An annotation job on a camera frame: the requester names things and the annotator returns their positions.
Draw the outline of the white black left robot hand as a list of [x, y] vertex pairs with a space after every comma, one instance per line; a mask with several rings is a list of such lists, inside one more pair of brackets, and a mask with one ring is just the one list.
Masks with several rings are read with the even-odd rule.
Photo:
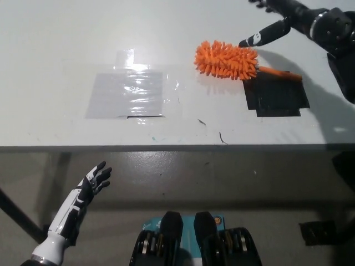
[[106, 168], [105, 165], [105, 161], [96, 165], [70, 191], [50, 224], [49, 232], [56, 233], [70, 242], [76, 241], [87, 207], [103, 188], [110, 185], [112, 168]]

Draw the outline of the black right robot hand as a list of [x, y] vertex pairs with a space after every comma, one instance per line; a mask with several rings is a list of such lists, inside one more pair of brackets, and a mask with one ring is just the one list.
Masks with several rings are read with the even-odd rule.
[[257, 8], [265, 8], [267, 13], [278, 13], [282, 20], [265, 27], [256, 34], [240, 41], [239, 47], [260, 47], [274, 42], [294, 28], [306, 36], [310, 36], [311, 24], [322, 12], [321, 9], [310, 9], [299, 1], [252, 1]]

